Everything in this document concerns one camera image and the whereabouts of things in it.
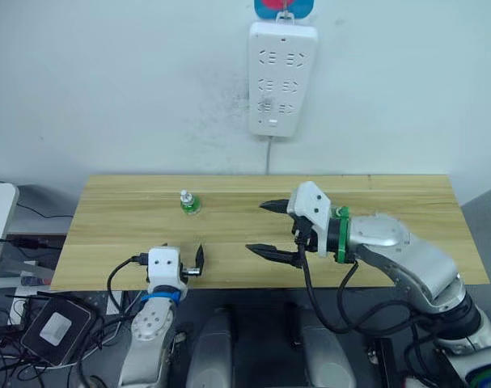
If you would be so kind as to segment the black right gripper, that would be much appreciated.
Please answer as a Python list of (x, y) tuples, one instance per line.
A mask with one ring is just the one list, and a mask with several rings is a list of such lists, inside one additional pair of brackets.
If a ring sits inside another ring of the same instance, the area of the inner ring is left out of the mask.
[[(259, 207), (273, 213), (287, 214), (288, 199), (267, 200), (260, 203)], [(292, 234), (297, 247), (297, 252), (278, 250), (273, 245), (255, 243), (247, 244), (246, 248), (254, 254), (274, 263), (289, 264), (294, 268), (302, 268), (300, 252), (317, 252), (318, 237), (313, 230), (313, 223), (303, 216), (293, 216)]]

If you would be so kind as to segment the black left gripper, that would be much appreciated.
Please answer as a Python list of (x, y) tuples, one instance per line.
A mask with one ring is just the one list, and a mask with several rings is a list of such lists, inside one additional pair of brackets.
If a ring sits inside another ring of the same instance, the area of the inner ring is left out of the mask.
[[(162, 245), (162, 247), (169, 247), (169, 244), (166, 242)], [(200, 276), (202, 274), (204, 263), (204, 250), (203, 246), (200, 244), (197, 248), (197, 253), (195, 256), (196, 267), (186, 267), (183, 264), (180, 264), (180, 279), (187, 280), (191, 276)]]

